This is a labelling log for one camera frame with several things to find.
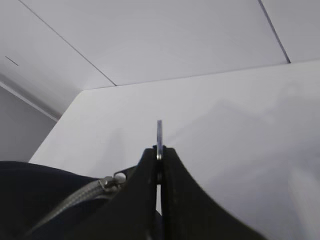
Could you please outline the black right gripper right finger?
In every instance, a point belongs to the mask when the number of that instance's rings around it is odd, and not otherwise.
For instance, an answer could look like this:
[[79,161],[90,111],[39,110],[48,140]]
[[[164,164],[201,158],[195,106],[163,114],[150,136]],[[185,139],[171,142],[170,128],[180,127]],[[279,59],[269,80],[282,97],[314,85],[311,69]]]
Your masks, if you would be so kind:
[[164,239],[265,239],[217,204],[194,180],[174,148],[164,147],[161,166]]

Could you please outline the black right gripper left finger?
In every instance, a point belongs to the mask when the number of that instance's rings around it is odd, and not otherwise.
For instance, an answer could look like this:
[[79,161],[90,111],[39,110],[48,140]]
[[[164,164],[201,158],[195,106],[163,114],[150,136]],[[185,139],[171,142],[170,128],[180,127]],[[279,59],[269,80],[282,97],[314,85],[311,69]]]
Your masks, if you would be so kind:
[[159,236],[156,202],[156,151],[147,148],[131,176],[112,200],[63,239],[155,240]]

